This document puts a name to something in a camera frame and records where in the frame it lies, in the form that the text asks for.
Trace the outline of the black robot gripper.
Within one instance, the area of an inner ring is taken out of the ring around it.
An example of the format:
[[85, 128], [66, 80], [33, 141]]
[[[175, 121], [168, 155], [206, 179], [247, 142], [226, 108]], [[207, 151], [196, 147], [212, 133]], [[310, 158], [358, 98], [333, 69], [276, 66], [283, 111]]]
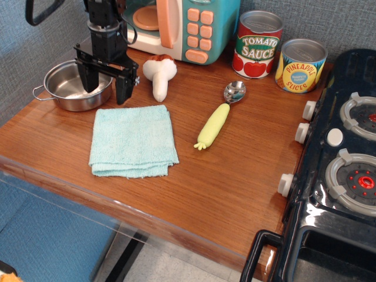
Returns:
[[77, 43], [76, 63], [84, 90], [93, 92], [99, 86], [99, 73], [116, 78], [116, 102], [122, 105], [131, 98], [133, 87], [138, 85], [138, 64], [127, 55], [127, 47], [137, 37], [128, 41], [126, 25], [101, 27], [89, 25], [90, 41]]

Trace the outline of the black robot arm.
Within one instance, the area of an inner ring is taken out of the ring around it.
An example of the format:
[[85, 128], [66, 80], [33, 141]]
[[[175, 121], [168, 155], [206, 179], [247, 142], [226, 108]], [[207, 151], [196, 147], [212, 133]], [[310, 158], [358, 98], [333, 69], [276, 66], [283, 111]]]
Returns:
[[139, 65], [127, 55], [131, 44], [127, 38], [127, 22], [122, 15], [126, 1], [85, 1], [89, 14], [91, 44], [77, 44], [76, 64], [85, 91], [99, 85], [99, 74], [115, 78], [116, 101], [124, 104], [139, 82]]

